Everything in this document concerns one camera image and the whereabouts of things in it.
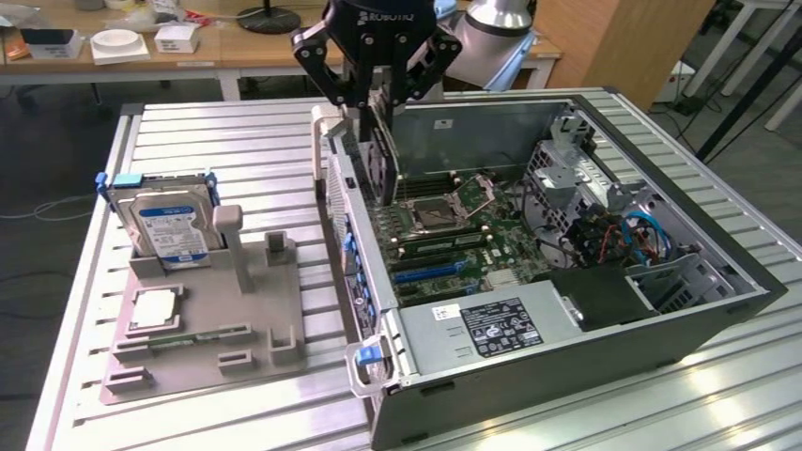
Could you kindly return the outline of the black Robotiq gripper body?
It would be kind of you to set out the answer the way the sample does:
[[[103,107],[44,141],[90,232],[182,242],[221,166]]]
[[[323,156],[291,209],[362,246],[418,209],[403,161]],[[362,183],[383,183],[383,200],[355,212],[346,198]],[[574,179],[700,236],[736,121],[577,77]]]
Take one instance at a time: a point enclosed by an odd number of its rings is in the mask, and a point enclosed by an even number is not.
[[[390,69],[390,103],[418,99],[439,80],[437,16],[431,1],[331,1],[325,9],[326,35],[350,63],[347,77],[325,88],[335,105],[367,103],[374,69]]]

